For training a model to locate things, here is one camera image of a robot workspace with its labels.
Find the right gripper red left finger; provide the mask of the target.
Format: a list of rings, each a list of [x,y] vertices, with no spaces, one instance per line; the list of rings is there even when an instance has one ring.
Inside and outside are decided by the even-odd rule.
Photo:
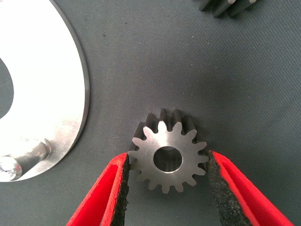
[[[68,221],[68,226],[123,226],[127,209],[129,158],[114,157]]]

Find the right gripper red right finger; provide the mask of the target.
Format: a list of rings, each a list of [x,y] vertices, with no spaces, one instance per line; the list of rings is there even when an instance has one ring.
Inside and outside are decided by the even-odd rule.
[[[226,156],[209,152],[207,175],[223,226],[292,226],[293,223]]]

